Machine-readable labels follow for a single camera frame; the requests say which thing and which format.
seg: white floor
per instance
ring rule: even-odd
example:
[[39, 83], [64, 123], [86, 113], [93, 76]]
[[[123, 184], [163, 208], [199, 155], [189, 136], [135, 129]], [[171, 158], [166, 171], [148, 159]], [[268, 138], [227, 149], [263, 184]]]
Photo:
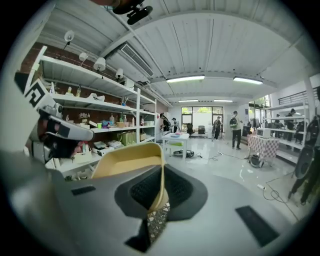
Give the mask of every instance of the white floor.
[[[199, 172], [210, 172], [242, 184], [258, 195], [261, 200], [276, 207], [292, 224], [310, 213], [311, 204], [308, 202], [306, 205], [300, 204], [299, 191], [288, 201], [289, 191], [295, 182], [295, 177], [292, 178], [295, 168], [292, 165], [275, 158], [272, 167], [265, 163], [262, 168], [255, 168], [243, 159], [248, 154], [248, 147], [244, 144], [240, 147], [241, 150], [232, 149], [231, 141], [224, 139], [212, 141], [208, 138], [190, 138], [187, 149], [194, 151], [195, 154], [201, 153], [203, 158], [187, 158], [183, 162], [181, 157], [169, 156], [169, 153], [165, 152], [165, 160], [179, 170], [189, 168]], [[216, 157], [216, 161], [208, 160], [211, 157]], [[257, 187], [258, 184], [266, 187], [264, 195], [263, 191]], [[285, 203], [272, 198], [272, 189], [278, 191], [279, 200]]]

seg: office chair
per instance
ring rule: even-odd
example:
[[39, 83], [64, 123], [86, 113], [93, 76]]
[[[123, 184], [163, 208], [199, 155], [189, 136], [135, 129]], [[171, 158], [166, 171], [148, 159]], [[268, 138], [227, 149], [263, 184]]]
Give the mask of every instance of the office chair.
[[205, 126], [199, 125], [198, 134], [206, 134]]
[[191, 123], [186, 124], [186, 133], [191, 136], [191, 134], [194, 134], [195, 131], [193, 130], [193, 125]]

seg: ceiling light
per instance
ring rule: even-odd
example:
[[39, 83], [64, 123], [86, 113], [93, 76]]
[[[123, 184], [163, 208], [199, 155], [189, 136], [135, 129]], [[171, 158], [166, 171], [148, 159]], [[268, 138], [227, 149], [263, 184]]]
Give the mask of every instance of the ceiling light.
[[215, 99], [214, 102], [234, 102], [234, 101], [230, 99]]
[[262, 82], [262, 81], [259, 81], [259, 80], [254, 80], [254, 79], [249, 79], [249, 78], [243, 78], [243, 77], [238, 77], [238, 76], [236, 76], [235, 78], [233, 78], [233, 81], [246, 82], [246, 83], [251, 83], [251, 84], [255, 84], [255, 85], [261, 85], [261, 84], [263, 84], [263, 82]]
[[178, 102], [198, 102], [197, 99], [184, 99], [184, 100], [178, 100]]
[[167, 79], [167, 83], [175, 83], [175, 82], [182, 82], [182, 81], [192, 81], [192, 80], [203, 80], [205, 79], [204, 75], [194, 75], [194, 76], [185, 76], [179, 78], [170, 78]]

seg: bag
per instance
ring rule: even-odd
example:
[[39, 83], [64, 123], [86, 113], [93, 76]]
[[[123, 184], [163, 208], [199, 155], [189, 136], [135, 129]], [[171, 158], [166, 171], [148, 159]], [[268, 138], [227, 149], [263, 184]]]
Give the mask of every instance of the bag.
[[237, 119], [235, 119], [234, 117], [233, 118], [231, 118], [231, 120], [230, 120], [230, 127], [231, 128], [235, 128], [235, 127], [237, 127]]

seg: table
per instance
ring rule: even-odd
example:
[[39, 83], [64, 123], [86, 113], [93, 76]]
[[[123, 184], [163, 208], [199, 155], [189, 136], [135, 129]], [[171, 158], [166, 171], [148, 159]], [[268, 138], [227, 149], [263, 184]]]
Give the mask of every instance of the table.
[[167, 134], [167, 135], [162, 137], [162, 148], [163, 148], [163, 151], [165, 151], [165, 149], [170, 146], [169, 144], [166, 144], [166, 141], [179, 141], [179, 142], [181, 141], [181, 142], [183, 142], [182, 160], [186, 160], [189, 134], [188, 133], [183, 133], [177, 138], [171, 137], [172, 134], [174, 134], [174, 133], [169, 133], [169, 134]]
[[279, 139], [262, 138], [257, 135], [248, 135], [247, 139], [249, 147], [248, 157], [251, 154], [251, 149], [253, 149], [256, 152], [259, 152], [260, 165], [262, 165], [266, 158], [268, 158], [269, 160], [271, 159], [272, 162], [273, 158], [276, 157], [277, 150], [279, 148]]

